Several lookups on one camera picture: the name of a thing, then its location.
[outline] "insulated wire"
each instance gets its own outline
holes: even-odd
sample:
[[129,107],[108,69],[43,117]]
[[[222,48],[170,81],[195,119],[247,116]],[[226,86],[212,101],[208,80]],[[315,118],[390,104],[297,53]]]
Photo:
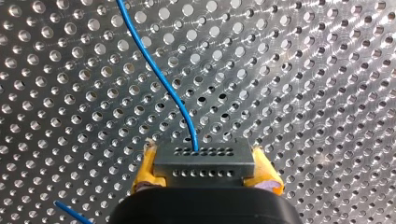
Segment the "insulated wire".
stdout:
[[67,207],[66,204],[61,203],[59,201],[55,201],[55,205],[64,210],[67,214],[75,218],[77,221],[83,223],[83,224],[92,224],[87,218],[84,216],[80,215],[78,212],[73,211],[71,208]]
[[123,17],[126,26],[128,27],[129,31],[131,32],[131,35],[132,35],[132,38],[134,39],[134,42],[136,43],[137,47],[142,52],[143,57],[145,57],[145,59],[148,62],[149,66],[151,67],[152,71],[155,73],[155,75],[158,77],[158,79],[161,81],[161,83],[165,86],[166,90],[169,92],[169,94],[174,99],[175,103],[177,104],[178,108],[180,109],[181,115],[184,117],[184,120],[186,120],[187,126],[189,128],[191,141],[192,141],[192,148],[195,151],[198,151],[198,149],[199,149],[199,147],[198,147],[198,137],[197,137],[197,133],[196,133],[195,128],[194,128],[194,124],[192,123],[191,117],[189,115],[189,112],[187,111],[187,109],[183,105],[183,103],[181,102],[180,98],[177,95],[177,92],[172,88],[172,86],[166,80],[165,76],[161,72],[161,69],[154,62],[154,60],[152,60],[149,52],[144,47],[144,45],[143,45],[143,43],[141,41],[141,38],[139,36],[139,33],[134,28],[134,24],[132,23],[132,20],[129,17],[128,11],[126,10],[126,7],[124,5],[123,0],[117,0],[117,4],[119,5],[121,16]]

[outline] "metal surface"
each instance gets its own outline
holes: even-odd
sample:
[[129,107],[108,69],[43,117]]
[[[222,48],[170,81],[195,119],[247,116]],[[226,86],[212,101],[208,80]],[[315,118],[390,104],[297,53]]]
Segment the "metal surface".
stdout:
[[[0,222],[104,223],[188,136],[117,5],[0,0]],[[393,0],[130,1],[204,142],[261,144],[306,223],[395,223]]]
[[246,139],[236,142],[201,144],[195,152],[191,143],[163,142],[153,173],[164,176],[169,187],[243,186],[243,179],[254,176],[254,160]]

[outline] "hole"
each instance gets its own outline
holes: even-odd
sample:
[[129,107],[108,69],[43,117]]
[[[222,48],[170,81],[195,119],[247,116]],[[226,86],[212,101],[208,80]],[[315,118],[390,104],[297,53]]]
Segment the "hole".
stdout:
[[39,14],[43,14],[46,11],[46,6],[40,1],[35,1],[32,5],[32,8],[36,13]]
[[59,62],[62,59],[62,55],[58,50],[52,50],[49,53],[49,58],[53,61],[53,62]]
[[210,177],[214,177],[215,175],[216,175],[216,171],[213,171],[213,170],[209,171]]
[[126,51],[129,49],[129,44],[128,42],[122,39],[117,43],[117,47],[119,48],[120,51]]
[[197,36],[198,36],[198,34],[194,30],[189,30],[187,32],[187,39],[190,40],[190,41],[194,41]]
[[166,7],[162,7],[159,11],[158,11],[158,15],[160,16],[161,20],[167,20],[170,16],[170,12],[168,10],[168,8]]
[[163,42],[167,45],[171,45],[174,41],[175,37],[170,33],[167,33],[163,36]]
[[74,35],[77,31],[77,26],[73,22],[68,22],[67,24],[64,25],[64,31],[68,35]]
[[219,177],[225,176],[225,172],[224,172],[224,171],[218,171],[218,176],[219,176]]
[[134,14],[134,20],[137,23],[143,23],[146,21],[147,18],[148,18],[148,16],[142,11],[138,11],[138,12],[136,12],[136,14]]
[[88,21],[88,28],[92,31],[97,31],[100,28],[100,22],[97,19],[90,19]]
[[228,177],[232,177],[233,175],[234,175],[234,172],[233,172],[233,171],[228,171],[228,172],[227,172],[227,176],[228,176]]
[[159,104],[155,105],[155,110],[157,112],[162,112],[164,109],[165,109],[165,105],[164,104],[159,103]]
[[240,34],[244,30],[244,25],[241,22],[237,22],[233,25],[233,32]]
[[145,46],[145,48],[148,48],[148,47],[150,47],[151,46],[151,39],[148,37],[148,36],[143,36],[142,37],[142,42],[143,42],[143,45]]
[[212,37],[217,37],[220,34],[220,28],[218,26],[213,26],[210,28],[209,33]]
[[385,38],[385,43],[387,44],[392,44],[393,43],[393,37],[392,36],[388,36],[387,38]]
[[394,21],[395,17],[396,17],[395,13],[394,12],[390,12],[388,14],[388,21]]
[[238,8],[241,6],[242,1],[241,0],[231,0],[230,4],[231,4],[231,7]]
[[371,23],[373,21],[373,18],[371,16],[367,16],[364,18],[364,23],[368,24]]
[[196,86],[201,85],[203,81],[204,81],[204,78],[203,78],[203,77],[195,77],[195,78],[194,78],[194,84],[195,84]]
[[370,40],[364,40],[361,44],[367,49],[370,47]]
[[205,177],[207,175],[207,171],[203,170],[199,173],[201,177]]
[[190,4],[184,5],[181,10],[186,17],[189,17],[194,12],[194,8]]
[[107,96],[110,97],[110,98],[112,98],[112,99],[114,99],[114,98],[116,98],[117,96],[119,96],[119,91],[117,91],[117,90],[114,89],[114,88],[110,88],[110,89],[108,89],[108,91],[107,91]]
[[218,4],[215,1],[208,1],[206,4],[206,9],[209,12],[214,12],[218,8]]
[[65,84],[69,81],[69,77],[65,73],[61,73],[57,76],[57,80],[61,84]]
[[123,25],[123,19],[122,19],[122,17],[119,16],[119,15],[114,15],[114,16],[111,18],[111,24],[112,24],[114,27],[121,27],[121,26]]
[[199,56],[199,54],[195,54],[195,53],[194,53],[194,54],[191,55],[190,61],[191,61],[193,64],[198,64],[198,62],[201,61],[201,56]]

